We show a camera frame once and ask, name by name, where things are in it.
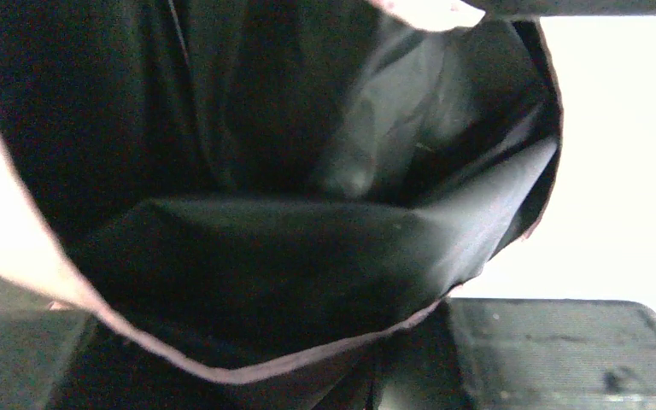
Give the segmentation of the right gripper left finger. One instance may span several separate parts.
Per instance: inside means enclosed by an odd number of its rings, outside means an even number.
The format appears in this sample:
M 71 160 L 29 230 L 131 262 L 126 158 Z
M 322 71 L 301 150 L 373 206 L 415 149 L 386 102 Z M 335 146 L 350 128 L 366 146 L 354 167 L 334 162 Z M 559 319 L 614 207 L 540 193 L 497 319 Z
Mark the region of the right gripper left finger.
M 95 320 L 0 278 L 0 409 L 51 409 Z

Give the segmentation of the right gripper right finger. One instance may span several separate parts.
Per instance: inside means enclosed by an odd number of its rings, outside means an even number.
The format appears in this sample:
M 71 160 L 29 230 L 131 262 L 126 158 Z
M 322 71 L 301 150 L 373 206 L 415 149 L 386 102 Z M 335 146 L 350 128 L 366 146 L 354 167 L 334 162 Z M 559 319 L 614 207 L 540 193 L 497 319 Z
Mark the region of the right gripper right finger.
M 656 313 L 456 298 L 389 346 L 382 409 L 656 409 Z

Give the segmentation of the pink folding umbrella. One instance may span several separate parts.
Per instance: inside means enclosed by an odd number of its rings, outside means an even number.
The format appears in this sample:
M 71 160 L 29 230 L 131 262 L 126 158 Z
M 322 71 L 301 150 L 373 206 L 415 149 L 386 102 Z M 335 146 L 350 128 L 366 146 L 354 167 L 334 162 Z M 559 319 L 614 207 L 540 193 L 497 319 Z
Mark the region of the pink folding umbrella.
M 0 1 L 0 277 L 96 322 L 51 409 L 372 409 L 536 226 L 539 22 L 397 6 Z

